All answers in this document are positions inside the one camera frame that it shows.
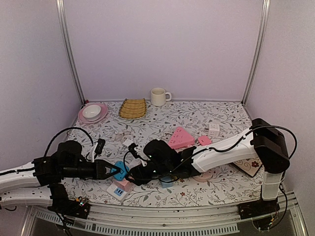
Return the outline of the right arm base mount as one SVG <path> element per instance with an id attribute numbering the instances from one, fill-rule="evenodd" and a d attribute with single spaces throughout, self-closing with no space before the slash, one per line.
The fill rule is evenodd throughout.
<path id="1" fill-rule="evenodd" d="M 280 210 L 278 199 L 264 201 L 262 199 L 237 205 L 241 219 L 248 219 L 273 213 Z"/>

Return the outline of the small pink plug adapter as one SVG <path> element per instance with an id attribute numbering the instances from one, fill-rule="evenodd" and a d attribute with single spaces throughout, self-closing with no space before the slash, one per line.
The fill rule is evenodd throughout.
<path id="1" fill-rule="evenodd" d="M 197 140 L 198 140 L 198 142 L 200 143 L 201 146 L 207 146 L 207 145 L 210 145 L 212 143 L 210 138 L 208 136 L 206 136 L 206 135 L 198 137 Z"/>

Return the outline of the white power strip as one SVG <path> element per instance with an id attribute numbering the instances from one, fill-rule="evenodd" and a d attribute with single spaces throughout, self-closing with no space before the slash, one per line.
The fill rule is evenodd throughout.
<path id="1" fill-rule="evenodd" d="M 123 191 L 122 189 L 118 188 L 114 183 L 112 183 L 108 188 L 107 188 L 107 193 L 118 200 L 119 202 L 123 202 L 127 196 L 130 194 L 130 192 L 135 188 L 135 186 L 128 192 Z"/>

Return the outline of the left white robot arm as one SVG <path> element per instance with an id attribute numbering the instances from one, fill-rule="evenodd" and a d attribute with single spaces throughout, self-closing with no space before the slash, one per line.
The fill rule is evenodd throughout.
<path id="1" fill-rule="evenodd" d="M 59 143 L 57 151 L 51 156 L 34 159 L 18 169 L 0 174 L 0 192 L 27 187 L 48 187 L 52 201 L 50 209 L 70 213 L 74 206 L 84 207 L 82 199 L 69 199 L 61 181 L 64 178 L 105 180 L 120 172 L 120 168 L 105 160 L 96 160 L 102 153 L 105 141 L 99 139 L 88 153 L 82 155 L 82 146 L 77 141 Z"/>

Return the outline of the round pink socket hub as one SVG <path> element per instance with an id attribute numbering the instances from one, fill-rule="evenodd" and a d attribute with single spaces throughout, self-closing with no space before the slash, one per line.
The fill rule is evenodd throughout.
<path id="1" fill-rule="evenodd" d="M 194 176 L 193 179 L 198 182 L 207 182 L 213 177 L 213 174 L 210 172 L 201 173 L 198 176 Z"/>

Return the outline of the cyan cube adapter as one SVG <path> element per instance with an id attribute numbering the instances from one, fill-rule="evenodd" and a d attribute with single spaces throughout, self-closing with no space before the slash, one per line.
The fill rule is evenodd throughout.
<path id="1" fill-rule="evenodd" d="M 129 172 L 129 167 L 123 161 L 117 161 L 114 166 L 120 168 L 120 171 L 114 175 L 114 179 L 122 181 Z"/>

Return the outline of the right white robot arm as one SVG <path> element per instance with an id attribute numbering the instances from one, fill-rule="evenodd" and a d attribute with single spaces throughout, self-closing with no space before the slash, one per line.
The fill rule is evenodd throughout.
<path id="1" fill-rule="evenodd" d="M 176 151 L 165 141 L 151 140 L 143 149 L 147 164 L 139 164 L 126 174 L 126 180 L 140 186 L 166 176 L 189 178 L 215 167 L 243 159 L 259 158 L 264 166 L 261 199 L 254 204 L 258 214 L 270 210 L 278 197 L 283 173 L 290 166 L 283 131 L 285 127 L 270 125 L 261 118 L 252 120 L 243 132 L 207 146 L 192 146 Z"/>

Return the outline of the pink cube adapter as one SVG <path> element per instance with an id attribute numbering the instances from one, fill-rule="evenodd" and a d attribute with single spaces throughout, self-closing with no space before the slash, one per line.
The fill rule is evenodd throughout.
<path id="1" fill-rule="evenodd" d="M 126 180 L 126 179 L 123 179 L 122 181 L 118 181 L 116 179 L 113 180 L 113 183 L 120 189 L 122 189 L 123 191 L 125 192 L 128 192 L 130 191 L 134 186 L 135 184 Z"/>

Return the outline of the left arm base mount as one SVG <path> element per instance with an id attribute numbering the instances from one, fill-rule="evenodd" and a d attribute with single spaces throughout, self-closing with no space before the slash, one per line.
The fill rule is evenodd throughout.
<path id="1" fill-rule="evenodd" d="M 88 198 L 79 196 L 75 199 L 70 199 L 65 187 L 60 183 L 50 184 L 48 188 L 50 189 L 50 199 L 52 200 L 52 204 L 47 207 L 49 211 L 59 213 L 62 216 L 88 218 L 91 208 Z"/>

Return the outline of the pink power strip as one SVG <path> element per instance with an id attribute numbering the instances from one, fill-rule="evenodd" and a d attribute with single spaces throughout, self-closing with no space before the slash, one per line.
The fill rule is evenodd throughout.
<path id="1" fill-rule="evenodd" d="M 168 145 L 173 149 L 185 148 L 189 145 L 194 145 L 194 137 L 184 128 L 177 127 L 171 136 Z"/>

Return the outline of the light blue plug adapter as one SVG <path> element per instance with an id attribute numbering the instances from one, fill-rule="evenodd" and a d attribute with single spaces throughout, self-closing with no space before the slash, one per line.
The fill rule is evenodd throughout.
<path id="1" fill-rule="evenodd" d="M 173 182 L 171 180 L 160 180 L 160 183 L 163 189 L 173 186 Z"/>

